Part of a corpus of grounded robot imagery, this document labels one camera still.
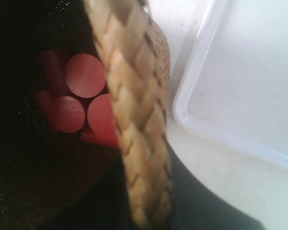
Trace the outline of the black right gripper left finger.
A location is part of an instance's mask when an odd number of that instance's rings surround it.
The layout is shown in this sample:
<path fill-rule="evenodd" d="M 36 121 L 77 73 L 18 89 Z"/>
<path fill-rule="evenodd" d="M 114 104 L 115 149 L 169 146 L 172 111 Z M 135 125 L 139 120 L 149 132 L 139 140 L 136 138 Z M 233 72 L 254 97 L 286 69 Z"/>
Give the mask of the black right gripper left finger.
<path fill-rule="evenodd" d="M 40 230 L 133 230 L 121 159 L 97 183 Z"/>

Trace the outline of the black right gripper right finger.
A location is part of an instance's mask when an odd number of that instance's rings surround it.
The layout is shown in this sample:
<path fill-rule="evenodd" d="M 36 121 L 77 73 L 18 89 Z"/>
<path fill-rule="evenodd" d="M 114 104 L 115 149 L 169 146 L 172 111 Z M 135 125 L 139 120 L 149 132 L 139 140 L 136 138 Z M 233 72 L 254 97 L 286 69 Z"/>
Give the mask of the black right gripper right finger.
<path fill-rule="evenodd" d="M 171 230 L 264 230 L 255 218 L 206 188 L 169 147 L 173 181 Z"/>

